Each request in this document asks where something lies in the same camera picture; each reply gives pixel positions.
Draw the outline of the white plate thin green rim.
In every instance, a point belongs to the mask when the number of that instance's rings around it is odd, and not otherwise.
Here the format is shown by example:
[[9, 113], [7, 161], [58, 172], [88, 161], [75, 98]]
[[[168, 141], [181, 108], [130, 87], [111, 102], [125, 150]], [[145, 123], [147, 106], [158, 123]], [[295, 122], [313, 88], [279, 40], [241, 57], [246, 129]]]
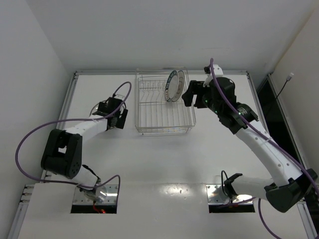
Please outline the white plate thin green rim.
[[178, 71], [178, 88], [175, 95], [175, 99], [178, 100], [183, 92], [184, 89], [184, 83], [185, 83], [185, 73], [184, 71], [180, 70]]

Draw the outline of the white plate wide green band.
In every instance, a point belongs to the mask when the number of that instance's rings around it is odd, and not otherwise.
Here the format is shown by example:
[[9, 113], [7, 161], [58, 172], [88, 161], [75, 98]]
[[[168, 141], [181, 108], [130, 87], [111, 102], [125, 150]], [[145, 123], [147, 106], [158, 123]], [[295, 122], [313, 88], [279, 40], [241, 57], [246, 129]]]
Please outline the white plate wide green band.
[[178, 78], [178, 72], [176, 70], [173, 70], [166, 82], [165, 86], [165, 99], [167, 102], [171, 102], [173, 98], [176, 95], [177, 88], [178, 88], [179, 78]]

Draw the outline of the white plate orange sunburst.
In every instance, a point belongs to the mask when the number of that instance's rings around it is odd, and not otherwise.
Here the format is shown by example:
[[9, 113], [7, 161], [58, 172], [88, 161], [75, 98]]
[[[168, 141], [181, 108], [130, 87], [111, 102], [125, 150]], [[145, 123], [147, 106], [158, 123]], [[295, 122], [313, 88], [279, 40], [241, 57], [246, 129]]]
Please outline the white plate orange sunburst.
[[99, 103], [97, 103], [97, 104], [90, 110], [89, 116], [91, 116], [94, 112], [97, 111], [98, 106], [99, 106]]

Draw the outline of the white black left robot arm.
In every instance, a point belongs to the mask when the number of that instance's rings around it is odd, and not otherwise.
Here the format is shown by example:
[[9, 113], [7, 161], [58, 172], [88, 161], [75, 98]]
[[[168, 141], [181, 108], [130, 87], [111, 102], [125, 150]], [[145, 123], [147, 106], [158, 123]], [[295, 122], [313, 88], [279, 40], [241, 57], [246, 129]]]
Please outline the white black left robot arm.
[[83, 145], [98, 134], [113, 128], [123, 129], [128, 114], [121, 95], [99, 102], [88, 121], [64, 130], [50, 132], [41, 160], [41, 168], [74, 182], [83, 191], [95, 195], [101, 179], [82, 163]]

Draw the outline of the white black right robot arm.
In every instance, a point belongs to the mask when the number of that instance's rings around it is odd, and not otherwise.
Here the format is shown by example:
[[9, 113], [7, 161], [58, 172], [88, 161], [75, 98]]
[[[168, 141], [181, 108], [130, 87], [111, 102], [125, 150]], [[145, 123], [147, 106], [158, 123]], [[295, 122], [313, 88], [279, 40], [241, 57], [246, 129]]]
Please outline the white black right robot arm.
[[228, 203], [238, 195], [250, 195], [267, 200], [281, 213], [287, 212], [312, 187], [317, 179], [313, 169], [305, 172], [278, 148], [265, 131], [257, 114], [247, 105], [237, 101], [235, 84], [225, 77], [204, 81], [192, 80], [182, 95], [185, 106], [213, 111], [221, 124], [243, 141], [266, 167], [269, 180], [246, 177], [235, 173], [219, 187], [218, 203]]

